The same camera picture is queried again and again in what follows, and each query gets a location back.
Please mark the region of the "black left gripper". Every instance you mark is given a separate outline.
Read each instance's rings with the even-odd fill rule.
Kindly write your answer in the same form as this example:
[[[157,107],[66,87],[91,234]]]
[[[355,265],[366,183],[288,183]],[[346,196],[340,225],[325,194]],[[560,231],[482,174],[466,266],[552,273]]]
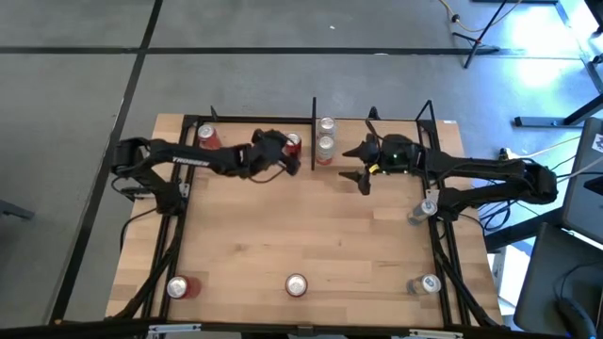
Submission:
[[[286,142],[288,137],[280,131],[255,129],[252,143],[245,151],[248,176],[253,177],[268,167],[276,165],[281,159]],[[284,157],[281,162],[288,175],[296,175],[301,166],[300,160],[296,157]]]

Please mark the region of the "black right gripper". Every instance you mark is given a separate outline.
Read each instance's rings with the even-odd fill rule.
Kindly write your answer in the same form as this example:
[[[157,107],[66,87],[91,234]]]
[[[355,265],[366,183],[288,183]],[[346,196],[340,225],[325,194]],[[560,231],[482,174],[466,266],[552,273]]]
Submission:
[[[342,153],[345,157],[356,157],[364,163],[364,171],[340,171],[339,176],[361,182],[361,193],[370,193],[370,176],[376,174],[402,173],[410,168],[414,142],[399,134],[378,137],[367,134],[363,143]]]

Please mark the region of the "red Coca-Cola can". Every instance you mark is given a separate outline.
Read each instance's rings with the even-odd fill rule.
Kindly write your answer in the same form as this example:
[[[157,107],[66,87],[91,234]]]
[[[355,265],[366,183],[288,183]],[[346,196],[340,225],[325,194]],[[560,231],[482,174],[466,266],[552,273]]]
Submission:
[[[197,136],[200,146],[204,149],[217,150],[222,146],[218,131],[212,124],[200,125]]]
[[[302,138],[296,133],[286,135],[285,153],[299,159],[302,154]]]

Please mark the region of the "blue silver slim energy can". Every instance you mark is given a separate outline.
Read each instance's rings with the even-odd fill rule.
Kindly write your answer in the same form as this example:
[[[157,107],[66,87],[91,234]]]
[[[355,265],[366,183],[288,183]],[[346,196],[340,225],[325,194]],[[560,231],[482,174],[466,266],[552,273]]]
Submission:
[[[424,274],[409,280],[406,288],[410,295],[432,295],[440,292],[442,283],[436,275]]]
[[[407,221],[410,225],[419,225],[436,215],[438,211],[437,203],[431,199],[424,199],[416,205],[407,215]]]

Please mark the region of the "red blue Fanta strawberry can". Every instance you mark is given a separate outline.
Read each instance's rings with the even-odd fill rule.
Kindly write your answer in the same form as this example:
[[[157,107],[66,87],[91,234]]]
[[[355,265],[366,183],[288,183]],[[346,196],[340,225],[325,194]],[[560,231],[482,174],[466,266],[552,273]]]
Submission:
[[[172,299],[195,299],[199,296],[201,288],[199,279],[179,275],[169,280],[166,291]]]
[[[294,273],[285,280],[285,291],[290,297],[300,298],[308,289],[308,282],[302,274]]]

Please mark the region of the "black tripod stand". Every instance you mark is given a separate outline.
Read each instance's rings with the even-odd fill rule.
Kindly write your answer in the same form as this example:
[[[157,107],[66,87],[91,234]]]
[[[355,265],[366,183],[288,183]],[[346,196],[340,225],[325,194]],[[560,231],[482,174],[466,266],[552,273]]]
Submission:
[[[474,57],[477,55],[478,50],[482,47],[483,38],[485,37],[485,35],[489,31],[489,29],[492,28],[494,25],[498,24],[499,22],[503,21],[520,4],[522,4],[524,2],[524,0],[517,0],[509,8],[509,10],[507,12],[505,12],[504,14],[502,14],[502,10],[509,3],[509,1],[510,0],[502,0],[502,2],[500,3],[499,7],[495,11],[495,13],[492,15],[492,17],[490,18],[490,20],[486,24],[486,26],[483,27],[483,28],[477,28],[477,29],[473,29],[473,28],[467,27],[462,22],[462,19],[461,19],[461,16],[460,16],[459,13],[455,12],[450,7],[450,5],[448,5],[444,0],[440,1],[440,3],[446,8],[447,14],[449,16],[449,20],[450,20],[450,22],[452,24],[458,25],[466,33],[479,33],[479,35],[476,38],[470,37],[470,36],[467,36],[466,34],[462,34],[462,33],[458,33],[458,32],[453,32],[452,33],[453,37],[461,38],[461,39],[466,40],[467,42],[471,43],[470,52],[468,53],[468,56],[466,57],[464,65],[463,65],[463,68],[465,70],[467,70],[469,68],[469,66],[471,65]]]

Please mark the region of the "black side table leg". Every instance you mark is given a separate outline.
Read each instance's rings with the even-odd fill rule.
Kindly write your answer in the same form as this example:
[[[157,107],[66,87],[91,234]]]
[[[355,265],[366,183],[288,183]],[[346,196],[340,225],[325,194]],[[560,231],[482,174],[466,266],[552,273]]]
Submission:
[[[500,248],[536,236],[543,226],[560,226],[561,224],[562,208],[559,207],[539,217],[530,218],[488,234],[484,237],[485,247],[488,253],[495,253]]]

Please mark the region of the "black floor stand base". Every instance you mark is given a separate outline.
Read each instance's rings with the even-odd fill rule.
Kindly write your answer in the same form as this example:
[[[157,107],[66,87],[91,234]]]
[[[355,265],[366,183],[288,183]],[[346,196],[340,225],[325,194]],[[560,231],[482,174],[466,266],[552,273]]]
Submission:
[[[566,117],[515,117],[515,127],[525,128],[580,128],[599,111],[603,111],[603,93]]]

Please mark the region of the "grey side table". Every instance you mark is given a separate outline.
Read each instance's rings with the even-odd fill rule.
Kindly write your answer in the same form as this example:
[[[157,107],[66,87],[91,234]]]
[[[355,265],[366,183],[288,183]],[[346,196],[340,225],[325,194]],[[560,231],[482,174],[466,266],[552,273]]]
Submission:
[[[568,232],[542,227],[513,316],[522,330],[569,337],[556,301],[575,300],[603,338],[603,250]]]

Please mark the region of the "black computer mouse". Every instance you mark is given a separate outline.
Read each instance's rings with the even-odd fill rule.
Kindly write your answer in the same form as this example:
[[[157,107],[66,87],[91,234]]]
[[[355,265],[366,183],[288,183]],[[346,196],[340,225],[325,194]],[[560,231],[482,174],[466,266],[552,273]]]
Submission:
[[[571,339],[596,339],[593,320],[575,300],[559,298],[556,306]]]

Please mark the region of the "dark chair leg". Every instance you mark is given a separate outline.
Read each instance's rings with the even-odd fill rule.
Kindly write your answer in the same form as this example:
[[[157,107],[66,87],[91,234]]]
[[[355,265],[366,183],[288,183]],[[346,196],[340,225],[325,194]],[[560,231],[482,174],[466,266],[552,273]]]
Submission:
[[[35,213],[13,203],[0,200],[0,215],[30,220],[35,216]]]

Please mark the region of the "wooden shelf with black frame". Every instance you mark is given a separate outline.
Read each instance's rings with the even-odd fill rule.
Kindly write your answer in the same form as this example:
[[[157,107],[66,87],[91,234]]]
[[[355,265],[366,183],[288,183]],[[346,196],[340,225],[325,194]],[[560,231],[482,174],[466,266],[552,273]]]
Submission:
[[[432,102],[428,100],[421,108],[418,116],[410,120],[386,119],[379,114],[378,109],[372,106],[366,115],[361,118],[335,118],[335,129],[332,138],[334,147],[331,151],[331,158],[324,160],[323,151],[318,150],[319,142],[316,142],[313,152],[315,153],[315,167],[330,166],[344,171],[359,169],[362,164],[357,158],[345,157],[343,152],[351,150],[359,145],[365,139],[370,130],[366,126],[366,121],[372,123],[377,134],[381,137],[386,135],[403,135],[413,142],[424,145],[430,145],[428,137],[434,137],[437,132],[437,119],[433,113]]]

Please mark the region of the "silver metal bracket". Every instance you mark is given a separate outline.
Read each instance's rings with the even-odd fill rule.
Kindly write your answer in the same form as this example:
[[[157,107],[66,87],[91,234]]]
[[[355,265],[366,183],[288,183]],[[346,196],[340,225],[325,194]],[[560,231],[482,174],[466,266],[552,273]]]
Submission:
[[[200,323],[187,323],[187,324],[160,324],[150,325],[147,334],[153,339],[162,339],[166,334],[171,333],[182,333],[182,332],[195,332],[201,331],[202,325]]]
[[[409,329],[408,336],[419,339],[464,339],[464,335],[461,332],[427,329]]]

